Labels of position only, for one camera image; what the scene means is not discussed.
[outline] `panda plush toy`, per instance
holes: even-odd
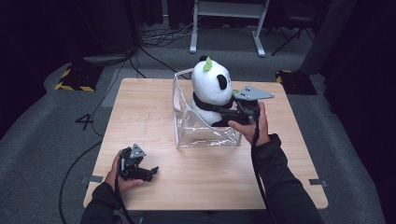
[[[203,56],[192,70],[191,82],[191,109],[211,127],[228,127],[217,110],[233,106],[233,87],[228,70]]]

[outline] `transparent bag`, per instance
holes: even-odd
[[[177,148],[240,146],[242,134],[230,127],[211,127],[190,108],[192,98],[191,69],[175,73],[173,105]]]

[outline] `white plush fur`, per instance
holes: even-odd
[[[212,68],[205,72],[205,64],[205,61],[196,64],[192,71],[191,81],[195,94],[202,102],[211,105],[226,105],[231,100],[233,93],[228,70],[212,60]],[[225,90],[221,90],[219,87],[218,75],[223,75],[227,79]],[[221,120],[219,113],[200,109],[193,99],[191,100],[191,108],[210,126]]]

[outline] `hand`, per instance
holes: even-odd
[[[263,102],[259,102],[260,107],[260,117],[259,117],[259,129],[260,129],[260,137],[257,140],[256,146],[260,146],[264,143],[270,141],[270,137],[268,136],[268,122],[267,116],[265,115],[265,106]],[[255,133],[256,124],[248,124],[242,125],[234,120],[228,121],[228,125],[235,129],[236,131],[240,132],[242,135],[245,136],[247,141],[252,144],[253,135]]]
[[[120,160],[120,152],[117,154],[116,158],[114,158],[113,166],[111,167],[110,172],[108,172],[105,182],[115,190],[115,181],[116,181],[116,173],[119,165]],[[124,180],[119,176],[119,187],[120,187],[120,194],[131,189],[137,185],[143,184],[144,181],[141,179],[134,179],[134,180]]]

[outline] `black sleeve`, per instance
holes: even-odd
[[[253,150],[276,223],[324,223],[302,183],[290,171],[279,137],[271,134],[270,139]]]
[[[93,191],[80,223],[111,223],[114,209],[120,209],[119,203],[111,186],[104,182]]]

